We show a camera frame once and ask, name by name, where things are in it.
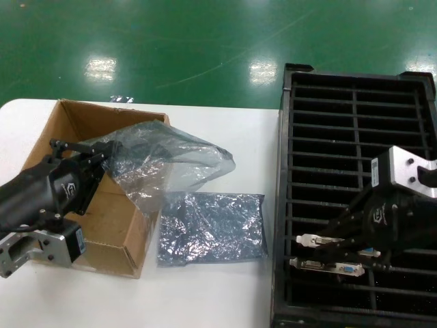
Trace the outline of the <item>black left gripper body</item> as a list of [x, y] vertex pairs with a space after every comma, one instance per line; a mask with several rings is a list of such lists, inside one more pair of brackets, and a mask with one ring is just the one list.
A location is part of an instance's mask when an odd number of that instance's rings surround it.
[[104, 172], [80, 171], [80, 155], [47, 155], [1, 186], [2, 228], [43, 228], [68, 213], [83, 215]]

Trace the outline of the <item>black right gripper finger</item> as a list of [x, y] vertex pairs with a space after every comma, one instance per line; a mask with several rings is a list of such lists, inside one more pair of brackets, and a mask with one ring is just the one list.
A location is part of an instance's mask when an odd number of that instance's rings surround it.
[[369, 259], [358, 252], [367, 246], [362, 238], [348, 238], [342, 241], [319, 245], [313, 251], [312, 259], [324, 264], [334, 262], [351, 262], [369, 264]]
[[331, 219], [319, 235], [342, 239], [367, 236], [367, 214], [366, 207], [349, 206], [337, 218]]

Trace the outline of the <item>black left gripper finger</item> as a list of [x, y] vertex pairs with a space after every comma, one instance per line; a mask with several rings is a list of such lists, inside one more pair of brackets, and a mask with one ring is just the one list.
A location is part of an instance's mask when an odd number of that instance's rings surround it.
[[80, 171], [83, 173], [104, 172], [107, 156], [102, 152], [80, 153]]
[[113, 151], [114, 141], [96, 142], [89, 145], [84, 143], [71, 143], [60, 139], [51, 139], [50, 147], [52, 148], [53, 157], [61, 157], [65, 151], [73, 151], [90, 156], [103, 154], [103, 157], [108, 157]]

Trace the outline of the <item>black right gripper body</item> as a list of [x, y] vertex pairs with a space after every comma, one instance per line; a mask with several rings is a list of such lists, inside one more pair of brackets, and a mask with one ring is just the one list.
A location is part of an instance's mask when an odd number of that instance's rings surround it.
[[363, 240], [378, 251], [401, 253], [436, 243], [436, 200], [395, 191], [374, 195], [363, 210]]

